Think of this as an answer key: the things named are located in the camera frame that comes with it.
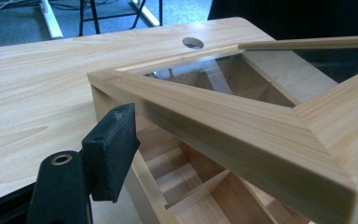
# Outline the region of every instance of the wooden workbench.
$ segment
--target wooden workbench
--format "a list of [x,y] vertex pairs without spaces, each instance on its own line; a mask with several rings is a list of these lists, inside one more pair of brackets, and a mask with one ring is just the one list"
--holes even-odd
[[[204,48],[185,47],[182,39],[188,36],[202,40]],[[81,149],[81,140],[96,124],[88,72],[136,70],[134,64],[164,62],[172,51],[180,58],[270,39],[250,22],[233,18],[0,48],[0,197],[35,182],[39,164],[47,156]],[[251,56],[264,63],[258,55]],[[293,63],[293,57],[297,59],[289,53],[280,60]],[[309,73],[307,69],[299,73]],[[327,81],[313,95],[292,99],[295,102],[336,85],[319,71],[311,72]],[[95,203],[93,213],[95,223],[141,222],[125,188],[117,204]]]

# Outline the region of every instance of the wooden slat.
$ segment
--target wooden slat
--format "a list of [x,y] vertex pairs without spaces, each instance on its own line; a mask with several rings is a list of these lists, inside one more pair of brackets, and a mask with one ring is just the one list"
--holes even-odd
[[213,197],[230,223],[274,223],[249,187],[234,174],[229,174],[222,181],[213,192]]
[[250,184],[246,180],[242,179],[241,181],[249,187],[255,197],[258,198],[258,200],[260,200],[260,202],[266,207],[276,223],[285,223],[285,221],[290,218],[291,214],[280,202],[278,202],[278,200],[269,196],[266,192]]
[[[146,164],[158,183],[161,183],[162,186],[168,185],[168,187],[165,188],[166,190],[170,190],[171,186],[174,185],[173,183],[176,183],[177,186],[184,183],[183,191],[186,191],[187,187],[193,188],[201,183],[199,178],[196,178],[193,181],[192,177],[197,176],[197,174],[194,172],[194,169],[192,169],[188,159],[179,147],[172,148],[172,150],[148,161]],[[180,190],[174,190],[174,193],[172,194],[173,197],[176,197],[175,192],[177,191]]]
[[255,41],[239,44],[240,49],[358,49],[358,36]]
[[197,172],[197,175],[203,182],[206,182],[214,176],[225,171],[223,166],[202,155],[189,145],[182,142],[180,144],[180,148],[185,153],[189,162],[191,163],[191,166],[193,166],[194,170]]
[[228,174],[229,171],[225,170],[202,185],[192,189],[175,202],[165,205],[165,208],[172,210],[176,215],[182,214],[185,210],[204,199],[207,195],[210,195]]
[[178,223],[174,213],[165,210],[164,205],[167,204],[167,201],[161,194],[139,151],[133,158],[125,184],[132,199],[137,202],[134,205],[143,223]]
[[177,218],[181,224],[230,224],[211,195],[194,204]]
[[355,186],[292,108],[117,71],[89,80],[311,219],[351,219]]
[[141,142],[139,150],[145,161],[150,161],[169,150],[179,147],[180,141],[170,133],[162,130],[159,126],[138,132]]

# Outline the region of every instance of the floor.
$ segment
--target floor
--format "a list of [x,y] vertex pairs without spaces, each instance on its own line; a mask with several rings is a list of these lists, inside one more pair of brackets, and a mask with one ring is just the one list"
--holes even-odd
[[[29,1],[32,6],[3,8],[0,10],[0,46],[17,45],[50,40],[48,27],[45,24],[40,6],[35,0]],[[78,0],[49,0],[63,38],[78,36],[79,1]],[[130,0],[96,0],[99,5],[99,16],[116,15],[124,11],[133,11]],[[194,21],[206,21],[212,0],[165,0],[163,1],[163,23],[174,25]],[[91,17],[87,4],[85,17]],[[158,0],[146,0],[146,7],[158,16]],[[131,28],[134,16],[109,20],[101,20],[101,32],[111,33]],[[148,23],[139,20],[135,29],[144,29]],[[94,35],[92,21],[84,23],[84,35]]]

